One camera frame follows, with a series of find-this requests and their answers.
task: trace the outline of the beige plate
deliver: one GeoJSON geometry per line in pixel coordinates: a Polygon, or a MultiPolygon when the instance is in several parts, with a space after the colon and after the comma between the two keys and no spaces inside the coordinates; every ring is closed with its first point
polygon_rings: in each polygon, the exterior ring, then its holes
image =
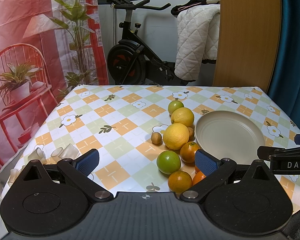
{"type": "Polygon", "coordinates": [[[238,164],[258,159],[265,145],[261,130],[248,118],[230,111],[213,111],[199,118],[194,130],[201,149],[218,159],[228,157],[238,164]]]}

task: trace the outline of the lampshade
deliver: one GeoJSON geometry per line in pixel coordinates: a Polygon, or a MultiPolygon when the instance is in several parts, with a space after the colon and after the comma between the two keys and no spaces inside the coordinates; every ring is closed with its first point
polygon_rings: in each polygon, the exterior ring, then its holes
{"type": "Polygon", "coordinates": [[[30,37],[35,34],[39,34],[42,32],[46,32],[49,30],[54,30],[60,28],[60,26],[53,21],[51,21],[44,14],[35,15],[31,18],[25,32],[23,38],[30,37]]]}

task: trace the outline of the wooden cabinet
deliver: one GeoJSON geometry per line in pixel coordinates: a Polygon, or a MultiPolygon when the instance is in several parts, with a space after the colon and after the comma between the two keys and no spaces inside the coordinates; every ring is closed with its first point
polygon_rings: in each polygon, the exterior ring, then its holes
{"type": "Polygon", "coordinates": [[[276,61],[281,0],[221,0],[214,86],[267,91],[276,61]]]}

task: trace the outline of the green lime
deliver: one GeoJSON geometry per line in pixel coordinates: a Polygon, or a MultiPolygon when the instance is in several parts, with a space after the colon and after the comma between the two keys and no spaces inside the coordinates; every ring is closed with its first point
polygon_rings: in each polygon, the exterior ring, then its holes
{"type": "Polygon", "coordinates": [[[183,103],[178,100],[171,101],[168,105],[168,112],[169,114],[172,114],[176,109],[179,109],[181,107],[184,107],[183,103]]]}
{"type": "Polygon", "coordinates": [[[181,168],[179,155],[173,151],[164,151],[157,157],[158,169],[164,174],[172,174],[181,168]]]}

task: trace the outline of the table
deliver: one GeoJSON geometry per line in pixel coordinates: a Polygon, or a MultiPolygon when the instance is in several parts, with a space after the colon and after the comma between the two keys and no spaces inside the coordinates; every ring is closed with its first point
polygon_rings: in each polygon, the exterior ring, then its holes
{"type": "MultiPolygon", "coordinates": [[[[243,114],[262,131],[266,146],[296,147],[300,133],[294,122],[258,87],[182,86],[88,86],[79,85],[51,112],[29,142],[15,168],[28,163],[28,155],[40,147],[48,164],[58,147],[74,145],[81,154],[98,149],[100,164],[89,178],[111,191],[169,191],[167,177],[156,166],[157,156],[167,147],[154,145],[153,131],[171,124],[167,111],[180,100],[198,118],[215,110],[243,114]]],[[[193,177],[193,166],[181,170],[193,177]]],[[[300,175],[276,175],[290,197],[294,212],[300,210],[300,175]]],[[[6,184],[2,197],[9,189],[6,184]]]]}

